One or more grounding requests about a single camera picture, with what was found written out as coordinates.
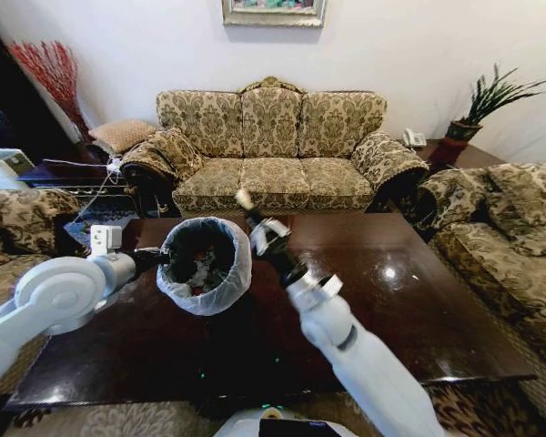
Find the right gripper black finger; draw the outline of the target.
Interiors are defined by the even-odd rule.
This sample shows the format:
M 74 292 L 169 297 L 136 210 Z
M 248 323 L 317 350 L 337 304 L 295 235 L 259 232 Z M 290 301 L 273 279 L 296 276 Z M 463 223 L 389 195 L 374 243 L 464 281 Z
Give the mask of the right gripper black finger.
M 246 222 L 250 228 L 249 239 L 256 256 L 264 256 L 268 251 L 268 219 L 256 207 L 245 211 Z
M 273 238 L 288 238 L 290 229 L 274 218 L 264 218 L 257 208 L 251 208 L 248 211 L 248 224 L 251 227 L 250 239 L 268 239 L 268 235 Z

